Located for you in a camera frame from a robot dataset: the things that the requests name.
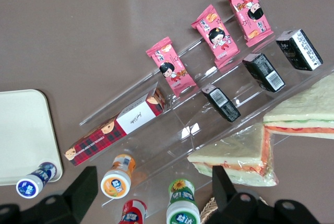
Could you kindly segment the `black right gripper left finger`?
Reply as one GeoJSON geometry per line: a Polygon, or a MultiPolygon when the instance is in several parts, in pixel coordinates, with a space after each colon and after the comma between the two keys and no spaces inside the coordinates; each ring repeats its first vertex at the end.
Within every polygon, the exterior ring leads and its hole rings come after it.
{"type": "Polygon", "coordinates": [[[97,167],[88,166],[61,195],[51,195],[21,211],[1,205],[1,223],[81,223],[98,193],[97,167]]]}

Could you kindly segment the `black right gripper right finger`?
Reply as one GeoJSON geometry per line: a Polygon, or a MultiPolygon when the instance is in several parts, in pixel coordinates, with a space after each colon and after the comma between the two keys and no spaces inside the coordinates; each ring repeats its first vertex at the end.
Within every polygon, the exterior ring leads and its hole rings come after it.
{"type": "Polygon", "coordinates": [[[271,207],[251,193],[238,192],[221,166],[213,167],[212,188],[218,211],[207,223],[319,223],[300,202],[281,199],[271,207]]]}

